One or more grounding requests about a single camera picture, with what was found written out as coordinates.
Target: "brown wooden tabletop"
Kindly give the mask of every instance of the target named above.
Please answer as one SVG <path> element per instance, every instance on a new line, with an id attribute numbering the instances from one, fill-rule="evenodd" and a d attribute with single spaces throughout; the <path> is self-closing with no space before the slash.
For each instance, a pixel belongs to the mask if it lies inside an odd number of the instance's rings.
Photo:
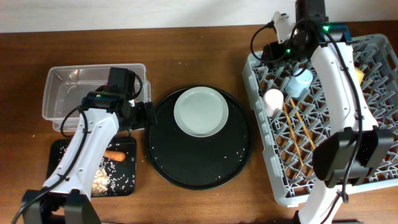
<path id="1" fill-rule="evenodd" d="M 353 36 L 385 34 L 398 52 L 398 21 L 349 23 Z M 186 190 L 161 178 L 138 142 L 136 191 L 128 197 L 93 198 L 104 222 L 250 223 L 292 218 L 298 208 L 278 205 L 262 158 L 262 142 L 249 109 L 242 69 L 249 41 L 260 26 L 183 29 L 93 30 L 0 34 L 0 222 L 9 223 L 27 189 L 40 189 L 50 145 L 61 139 L 42 117 L 42 98 L 51 67 L 106 63 L 143 63 L 152 101 L 190 85 L 220 88 L 250 114 L 254 150 L 231 182 L 212 190 Z M 258 35 L 257 50 L 275 40 L 271 30 Z M 366 223 L 398 222 L 398 187 L 350 196 L 336 219 Z"/>

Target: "clear plastic container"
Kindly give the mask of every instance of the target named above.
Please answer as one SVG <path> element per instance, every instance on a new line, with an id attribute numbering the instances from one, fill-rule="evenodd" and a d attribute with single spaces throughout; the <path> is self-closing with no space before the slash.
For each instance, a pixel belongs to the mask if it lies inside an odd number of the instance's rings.
<path id="1" fill-rule="evenodd" d="M 112 64 L 112 65 L 79 65 L 53 67 L 49 71 L 44 88 L 42 116 L 53 122 L 53 128 L 60 130 L 64 117 L 76 106 L 81 104 L 88 92 L 96 90 L 108 81 L 111 67 L 127 68 L 142 79 L 142 91 L 137 101 L 150 101 L 150 83 L 146 79 L 146 68 L 143 64 Z M 65 131 L 74 131 L 79 121 L 77 112 L 65 122 Z"/>

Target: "dish rack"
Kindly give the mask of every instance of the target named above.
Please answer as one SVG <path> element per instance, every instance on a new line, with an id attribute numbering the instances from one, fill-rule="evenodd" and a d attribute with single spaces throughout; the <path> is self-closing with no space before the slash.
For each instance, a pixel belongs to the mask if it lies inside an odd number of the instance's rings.
<path id="1" fill-rule="evenodd" d="M 350 192 L 358 193 L 398 185 L 398 59 L 387 37 L 382 34 L 356 37 L 353 41 L 354 63 L 365 74 L 361 88 L 366 102 L 379 127 L 391 129 L 395 140 L 377 171 L 364 184 L 351 188 Z M 269 69 L 250 54 L 243 69 L 244 86 L 259 125 L 264 145 L 262 154 L 272 191 L 276 202 L 288 207 L 296 207 L 307 201 L 315 182 L 313 149 L 302 126 L 306 125 L 316 147 L 330 137 L 327 103 L 320 80 L 310 63 L 307 64 L 314 76 L 311 87 L 297 99 L 292 98 L 292 94 L 287 95 L 284 90 L 290 71 L 304 63 L 305 61 L 294 62 Z M 265 116 L 262 96 L 270 88 L 279 89 L 287 96 L 285 104 L 297 137 L 303 165 L 290 137 L 285 113 L 279 110 L 273 118 Z M 296 107 L 290 103 L 291 98 Z M 304 124 L 299 121 L 296 112 L 300 113 Z"/>

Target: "black tray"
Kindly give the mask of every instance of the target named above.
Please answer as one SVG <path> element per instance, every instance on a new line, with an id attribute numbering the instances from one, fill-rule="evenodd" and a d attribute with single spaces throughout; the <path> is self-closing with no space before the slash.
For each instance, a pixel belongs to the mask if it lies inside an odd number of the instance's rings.
<path id="1" fill-rule="evenodd" d="M 60 139 L 51 145 L 47 178 L 57 168 L 69 143 L 69 139 Z M 111 140 L 106 150 L 124 152 L 126 158 L 122 162 L 102 158 L 99 169 L 105 168 L 110 179 L 106 186 L 108 191 L 101 195 L 92 195 L 92 197 L 127 196 L 133 193 L 136 186 L 136 149 L 137 142 L 134 138 L 115 137 Z"/>
<path id="2" fill-rule="evenodd" d="M 243 169 L 252 152 L 252 129 L 238 101 L 213 88 L 228 104 L 225 126 L 205 138 L 186 134 L 175 122 L 174 105 L 187 89 L 172 93 L 155 107 L 157 124 L 146 129 L 146 153 L 169 182 L 186 189 L 210 189 L 227 183 Z"/>

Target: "plastic box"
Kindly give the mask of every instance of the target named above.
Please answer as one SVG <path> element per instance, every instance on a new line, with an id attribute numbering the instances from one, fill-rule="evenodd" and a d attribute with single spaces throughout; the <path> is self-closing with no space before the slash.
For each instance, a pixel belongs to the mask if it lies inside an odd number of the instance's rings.
<path id="1" fill-rule="evenodd" d="M 357 41 L 353 44 L 355 65 L 365 73 L 361 88 L 369 109 L 380 128 L 393 130 L 396 140 L 375 174 L 368 177 L 365 184 L 350 188 L 351 193 L 357 193 L 398 185 L 398 59 L 384 35 L 356 37 L 353 41 Z M 243 69 L 244 86 L 259 125 L 264 145 L 262 154 L 274 198 L 280 205 L 288 207 L 307 201 L 314 184 L 312 148 L 302 126 L 306 125 L 313 134 L 315 146 L 326 140 L 330 136 L 327 103 L 316 71 L 311 66 L 311 87 L 299 99 L 294 99 L 297 107 L 294 109 L 290 104 L 292 94 L 285 98 L 295 134 L 301 140 L 298 143 L 304 163 L 301 166 L 290 138 L 285 113 L 279 110 L 274 118 L 265 116 L 262 96 L 270 88 L 277 88 L 286 96 L 284 88 L 290 71 L 302 63 L 305 62 L 269 69 L 249 55 Z M 296 111 L 300 113 L 304 123 L 299 121 Z"/>
<path id="2" fill-rule="evenodd" d="M 49 71 L 44 88 L 42 116 L 53 122 L 53 128 L 60 130 L 64 117 L 76 106 L 81 104 L 88 92 L 96 90 L 108 81 L 111 67 L 127 68 L 142 79 L 142 91 L 137 101 L 150 101 L 150 83 L 146 79 L 146 68 L 143 64 L 113 64 L 113 65 L 79 65 L 53 67 Z M 65 131 L 75 131 L 79 121 L 77 112 L 65 122 Z"/>

